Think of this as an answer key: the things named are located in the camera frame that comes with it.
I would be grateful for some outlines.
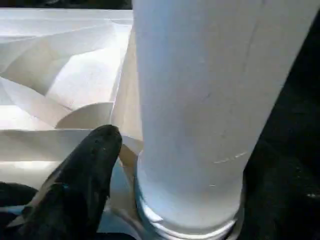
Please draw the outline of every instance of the white tube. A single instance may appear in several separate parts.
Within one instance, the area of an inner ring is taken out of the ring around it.
[[[317,10],[297,2],[134,1],[140,204],[167,239],[220,239],[237,220],[243,170]]]

